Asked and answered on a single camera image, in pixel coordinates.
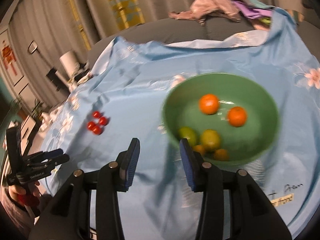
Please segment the lemon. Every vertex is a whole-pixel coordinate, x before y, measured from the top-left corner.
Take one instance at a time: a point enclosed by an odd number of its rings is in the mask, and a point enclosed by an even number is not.
[[[197,144],[197,134],[190,127],[184,126],[178,130],[180,139],[186,138],[191,147]]]
[[[193,151],[195,152],[198,152],[201,154],[201,156],[204,156],[205,155],[205,148],[203,147],[203,145],[201,144],[198,144],[196,146],[193,146]]]
[[[221,139],[217,131],[212,129],[204,130],[200,136],[200,143],[206,151],[213,152],[220,148]]]
[[[216,151],[214,152],[213,158],[215,158],[215,160],[217,160],[217,161],[226,162],[226,161],[229,160],[229,155],[228,155],[227,150],[225,150],[225,149],[219,149],[219,150],[216,150]]]

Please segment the pile of clothes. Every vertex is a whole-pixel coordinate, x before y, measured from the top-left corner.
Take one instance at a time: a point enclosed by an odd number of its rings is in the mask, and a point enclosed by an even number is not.
[[[225,17],[240,21],[239,12],[259,30],[268,30],[272,21],[274,6],[259,0],[195,0],[189,11],[169,12],[169,17],[183,20],[197,20],[204,25],[207,16]]]

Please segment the person's arm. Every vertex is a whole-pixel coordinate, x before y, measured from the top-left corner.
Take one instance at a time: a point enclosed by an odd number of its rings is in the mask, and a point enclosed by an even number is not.
[[[34,226],[34,219],[29,216],[23,204],[18,200],[18,194],[24,195],[25,193],[25,189],[19,186],[3,188],[1,193],[1,203],[12,222],[16,225],[19,231],[28,238],[30,230]],[[33,194],[39,197],[39,190],[37,187],[35,187]]]

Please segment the green bowl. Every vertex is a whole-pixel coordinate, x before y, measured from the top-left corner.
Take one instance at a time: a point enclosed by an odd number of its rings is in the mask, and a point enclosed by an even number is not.
[[[216,114],[205,115],[198,108],[199,99],[214,94],[220,100]],[[233,127],[226,120],[234,106],[247,111],[247,122]],[[209,73],[180,83],[167,96],[162,110],[164,127],[172,144],[179,148],[178,129],[188,126],[199,137],[205,129],[216,130],[221,148],[229,153],[228,162],[216,161],[212,154],[204,159],[215,165],[241,165],[257,159],[276,137],[279,116],[273,98],[257,83],[233,74]]]

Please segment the bowl rim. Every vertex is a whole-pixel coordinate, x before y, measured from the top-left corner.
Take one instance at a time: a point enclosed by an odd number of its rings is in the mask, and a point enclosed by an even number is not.
[[[183,83],[191,80],[191,79],[194,79],[194,78],[197,78],[197,77],[200,77],[200,76],[206,76],[206,75],[215,75],[215,74],[223,74],[223,75],[230,75],[230,76],[236,76],[236,77],[239,77],[239,78],[243,78],[243,79],[246,79],[252,83],[254,83],[255,85],[259,86],[260,88],[262,88],[262,90],[268,95],[268,97],[270,98],[270,101],[272,102],[275,110],[276,110],[276,128],[275,128],[275,132],[273,134],[273,138],[272,138],[272,141],[271,143],[263,150],[261,150],[260,152],[258,152],[256,155],[254,156],[251,156],[249,158],[245,158],[245,159],[242,159],[242,160],[237,160],[237,161],[228,161],[228,162],[224,162],[224,161],[216,161],[216,160],[213,160],[213,159],[210,159],[210,158],[207,158],[207,157],[204,157],[204,161],[207,161],[207,162],[210,162],[214,165],[219,165],[219,166],[236,166],[236,165],[244,165],[244,164],[247,164],[247,163],[250,163],[250,162],[253,162],[255,160],[257,160],[259,157],[261,157],[268,149],[270,149],[274,143],[275,143],[275,139],[277,138],[277,135],[279,133],[279,127],[280,127],[280,115],[279,115],[279,110],[278,110],[278,107],[277,107],[277,104],[276,102],[274,101],[273,97],[268,93],[268,91],[260,84],[258,84],[257,82],[247,78],[247,77],[244,77],[244,76],[240,76],[240,75],[236,75],[236,74],[233,74],[233,73],[224,73],[224,72],[210,72],[210,73],[204,73],[204,74],[198,74],[196,76],[193,76],[193,77],[190,77],[186,80],[184,80],[183,82],[179,83],[177,86],[175,86],[173,89],[170,90],[170,92],[168,93],[168,95],[166,96],[165,100],[164,100],[164,104],[163,104],[163,107],[162,107],[162,110],[161,110],[161,116],[162,116],[162,123],[163,123],[163,126],[164,126],[164,129],[169,137],[169,142],[171,144],[173,144],[173,146],[177,149],[179,149],[179,141],[176,139],[176,137],[173,135],[173,133],[170,131],[170,130],[167,130],[167,127],[168,127],[168,122],[167,122],[167,119],[165,117],[165,114],[164,114],[164,110],[166,108],[166,105],[167,105],[167,102],[168,102],[168,98],[172,95],[172,93],[175,92],[175,90],[177,90],[178,87],[180,87]]]

